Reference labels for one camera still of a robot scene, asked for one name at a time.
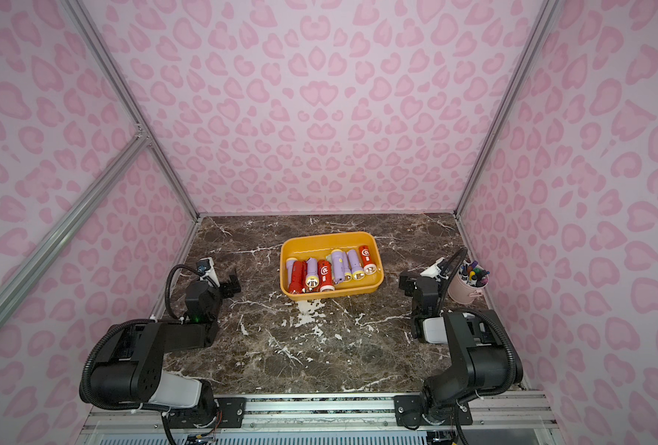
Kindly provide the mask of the red flashlight white logo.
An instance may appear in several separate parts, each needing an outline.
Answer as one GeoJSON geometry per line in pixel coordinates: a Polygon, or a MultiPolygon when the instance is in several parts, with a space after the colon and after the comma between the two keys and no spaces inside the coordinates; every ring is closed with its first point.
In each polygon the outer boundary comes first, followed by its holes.
{"type": "Polygon", "coordinates": [[[360,246],[359,256],[362,263],[362,270],[367,276],[371,276],[377,272],[376,263],[371,255],[371,250],[367,245],[360,246]]]}

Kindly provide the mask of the purple flashlight yellow top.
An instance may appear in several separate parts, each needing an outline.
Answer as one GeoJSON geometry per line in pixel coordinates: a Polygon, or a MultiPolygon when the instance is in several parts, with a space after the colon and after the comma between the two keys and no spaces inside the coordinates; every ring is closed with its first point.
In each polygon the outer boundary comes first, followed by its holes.
{"type": "Polygon", "coordinates": [[[286,282],[288,285],[292,282],[293,268],[296,261],[297,259],[294,257],[289,257],[286,260],[286,282]]]}

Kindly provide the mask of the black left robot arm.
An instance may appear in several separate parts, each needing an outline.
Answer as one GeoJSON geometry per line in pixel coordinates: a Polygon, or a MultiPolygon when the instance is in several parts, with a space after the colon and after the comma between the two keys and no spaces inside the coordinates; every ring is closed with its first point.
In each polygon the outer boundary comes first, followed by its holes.
{"type": "Polygon", "coordinates": [[[219,280],[212,261],[171,267],[164,287],[167,315],[108,328],[82,368],[80,399],[107,411],[160,413],[164,428],[215,428],[221,408],[210,382],[164,370],[171,352],[210,347],[223,302],[242,290],[236,272],[219,280]]]}

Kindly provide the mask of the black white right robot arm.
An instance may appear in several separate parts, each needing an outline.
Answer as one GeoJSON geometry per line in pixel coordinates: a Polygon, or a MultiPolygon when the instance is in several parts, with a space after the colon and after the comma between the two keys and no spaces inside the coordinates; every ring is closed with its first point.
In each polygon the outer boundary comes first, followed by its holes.
{"type": "Polygon", "coordinates": [[[521,359],[496,311],[444,308],[446,300],[476,299],[489,275],[467,259],[466,248],[421,274],[399,275],[399,289],[412,300],[412,337],[447,346],[451,360],[446,370],[425,379],[419,394],[394,398],[399,426],[451,426],[461,434],[473,423],[470,402],[502,395],[522,381],[521,359]]]}

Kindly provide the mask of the pink pen holder cup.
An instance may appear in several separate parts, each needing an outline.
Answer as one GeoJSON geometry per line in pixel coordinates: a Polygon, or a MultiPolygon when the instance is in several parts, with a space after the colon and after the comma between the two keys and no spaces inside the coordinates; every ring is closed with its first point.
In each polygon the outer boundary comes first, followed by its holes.
{"type": "Polygon", "coordinates": [[[449,297],[460,304],[468,305],[485,296],[490,271],[477,261],[464,260],[448,288],[449,297]]]}

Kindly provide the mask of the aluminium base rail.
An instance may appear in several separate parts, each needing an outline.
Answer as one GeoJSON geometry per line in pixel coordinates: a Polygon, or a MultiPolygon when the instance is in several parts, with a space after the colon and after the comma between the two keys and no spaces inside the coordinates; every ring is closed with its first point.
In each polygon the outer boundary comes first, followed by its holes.
{"type": "Polygon", "coordinates": [[[91,411],[80,444],[562,444],[540,391],[421,413],[416,393],[223,395],[218,426],[169,429],[151,412],[91,411]]]}

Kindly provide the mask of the aluminium diagonal frame bar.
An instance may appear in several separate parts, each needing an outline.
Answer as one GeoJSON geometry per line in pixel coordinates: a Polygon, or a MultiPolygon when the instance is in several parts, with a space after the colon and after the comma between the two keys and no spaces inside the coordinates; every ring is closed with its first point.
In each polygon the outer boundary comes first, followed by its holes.
{"type": "Polygon", "coordinates": [[[30,290],[95,213],[116,183],[123,178],[138,156],[147,148],[147,137],[148,133],[145,131],[140,131],[134,136],[132,141],[125,146],[121,155],[117,156],[93,181],[63,218],[36,245],[32,254],[17,267],[6,283],[0,286],[0,330],[17,311],[30,290]]]}

